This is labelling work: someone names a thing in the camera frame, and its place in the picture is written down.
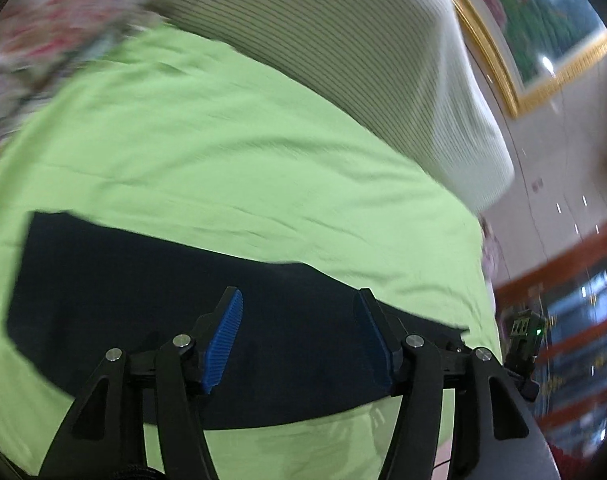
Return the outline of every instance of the framed painting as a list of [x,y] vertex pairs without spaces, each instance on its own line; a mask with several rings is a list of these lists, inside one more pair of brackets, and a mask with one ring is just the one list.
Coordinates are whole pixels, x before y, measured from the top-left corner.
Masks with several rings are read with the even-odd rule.
[[607,54],[607,30],[588,0],[453,1],[513,118]]

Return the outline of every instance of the red wooden trim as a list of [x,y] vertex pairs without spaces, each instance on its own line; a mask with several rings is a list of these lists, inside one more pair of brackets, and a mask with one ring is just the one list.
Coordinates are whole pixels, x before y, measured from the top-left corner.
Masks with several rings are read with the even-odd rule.
[[571,280],[582,270],[606,256],[607,222],[600,227],[599,234],[590,235],[538,269],[495,290],[497,311],[522,303],[530,297],[537,296],[543,290]]
[[537,357],[538,362],[548,361],[559,354],[564,354],[584,346],[595,339],[600,338],[607,333],[607,319],[599,324],[593,325],[590,328],[580,332],[572,337],[568,337],[565,341],[556,345],[548,346]]
[[542,430],[550,430],[558,426],[568,424],[573,420],[577,420],[580,416],[586,415],[591,412],[600,404],[607,402],[607,389],[598,394],[586,397],[585,399],[575,402],[570,406],[555,410],[554,412],[547,413],[537,420],[539,427]]

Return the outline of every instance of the gold picture frame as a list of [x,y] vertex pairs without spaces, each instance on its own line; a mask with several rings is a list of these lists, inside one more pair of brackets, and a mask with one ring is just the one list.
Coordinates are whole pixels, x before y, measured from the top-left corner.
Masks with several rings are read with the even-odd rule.
[[[474,42],[490,70],[509,115],[516,119],[547,102],[565,84],[583,74],[607,54],[607,30],[598,31],[557,67],[554,75],[525,87],[515,70],[510,70],[510,51],[498,46],[496,33],[488,27],[472,0],[453,0],[464,35]],[[484,6],[481,0],[477,6]]]

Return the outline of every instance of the white wall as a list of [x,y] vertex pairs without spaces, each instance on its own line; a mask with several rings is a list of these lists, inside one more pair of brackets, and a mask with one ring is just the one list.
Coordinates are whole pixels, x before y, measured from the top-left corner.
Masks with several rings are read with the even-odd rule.
[[515,165],[512,186],[485,213],[504,257],[496,285],[557,256],[607,219],[607,56],[517,120],[503,113],[492,83],[471,61]]

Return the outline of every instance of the black waistband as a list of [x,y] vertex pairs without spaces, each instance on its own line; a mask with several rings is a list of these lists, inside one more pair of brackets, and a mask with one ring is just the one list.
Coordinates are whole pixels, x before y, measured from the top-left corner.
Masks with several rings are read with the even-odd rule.
[[[254,262],[65,213],[32,219],[8,333],[45,378],[75,395],[107,349],[157,349],[229,285],[243,293],[244,316],[221,384],[202,406],[205,429],[307,420],[386,396],[358,340],[352,287],[305,264]],[[437,346],[462,346],[461,330],[383,307]]]

